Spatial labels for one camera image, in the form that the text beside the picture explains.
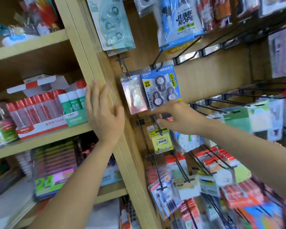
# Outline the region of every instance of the blue and white package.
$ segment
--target blue and white package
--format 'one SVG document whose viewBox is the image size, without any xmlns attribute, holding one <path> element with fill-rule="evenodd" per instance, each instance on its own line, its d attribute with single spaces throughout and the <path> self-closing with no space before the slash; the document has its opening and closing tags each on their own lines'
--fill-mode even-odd
<svg viewBox="0 0 286 229">
<path fill-rule="evenodd" d="M 169 100 L 182 101 L 173 65 L 141 74 L 150 110 Z"/>
<path fill-rule="evenodd" d="M 160 0 L 154 8 L 158 24 L 159 47 L 169 44 L 164 50 L 193 41 L 203 34 L 195 0 Z"/>
<path fill-rule="evenodd" d="M 104 51 L 135 48 L 122 0 L 87 0 Z"/>
</svg>

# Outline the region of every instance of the forearm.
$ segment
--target forearm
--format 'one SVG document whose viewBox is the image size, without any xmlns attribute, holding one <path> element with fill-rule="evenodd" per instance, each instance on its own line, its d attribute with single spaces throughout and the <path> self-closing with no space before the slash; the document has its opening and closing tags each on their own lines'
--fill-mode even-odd
<svg viewBox="0 0 286 229">
<path fill-rule="evenodd" d="M 85 228 L 113 148 L 97 143 L 29 229 Z"/>
<path fill-rule="evenodd" d="M 202 136 L 223 147 L 261 181 L 286 198 L 285 147 L 213 119 L 207 119 Z"/>
</svg>

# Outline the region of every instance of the green glue stick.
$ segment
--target green glue stick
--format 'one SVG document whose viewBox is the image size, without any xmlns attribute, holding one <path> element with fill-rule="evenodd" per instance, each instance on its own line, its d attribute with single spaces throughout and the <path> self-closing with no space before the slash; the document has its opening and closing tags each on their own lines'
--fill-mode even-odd
<svg viewBox="0 0 286 229">
<path fill-rule="evenodd" d="M 80 104 L 82 105 L 83 109 L 85 109 L 86 88 L 77 89 L 76 94 L 78 96 L 78 99 L 80 100 Z"/>
<path fill-rule="evenodd" d="M 69 100 L 67 93 L 63 93 L 58 95 L 58 99 L 62 104 L 62 108 L 64 109 L 65 114 L 74 112 L 72 104 Z"/>
<path fill-rule="evenodd" d="M 80 104 L 80 100 L 78 99 L 78 96 L 76 94 L 76 91 L 67 92 L 67 95 L 74 111 L 83 109 L 82 105 Z"/>
</svg>

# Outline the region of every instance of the yellow sticky note pack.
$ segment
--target yellow sticky note pack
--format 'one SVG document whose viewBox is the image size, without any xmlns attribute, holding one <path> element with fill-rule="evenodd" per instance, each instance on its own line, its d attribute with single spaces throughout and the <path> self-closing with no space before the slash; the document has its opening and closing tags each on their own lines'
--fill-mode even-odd
<svg viewBox="0 0 286 229">
<path fill-rule="evenodd" d="M 156 154 L 163 153 L 174 148 L 172 140 L 170 138 L 170 131 L 168 129 L 164 130 L 164 128 L 161 129 L 163 129 L 163 135 L 160 135 L 160 132 L 158 131 L 156 125 L 151 125 L 147 127 L 147 131 L 150 139 L 152 140 Z"/>
</svg>

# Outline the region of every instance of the clock face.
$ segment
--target clock face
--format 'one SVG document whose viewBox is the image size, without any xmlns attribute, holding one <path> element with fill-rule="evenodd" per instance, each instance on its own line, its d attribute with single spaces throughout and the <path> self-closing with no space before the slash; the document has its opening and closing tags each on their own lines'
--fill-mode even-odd
<svg viewBox="0 0 286 229">
<path fill-rule="evenodd" d="M 189 152 L 199 147 L 199 141 L 199 136 L 196 135 L 185 135 L 180 133 L 178 137 L 178 144 L 185 150 L 185 152 Z"/>
</svg>

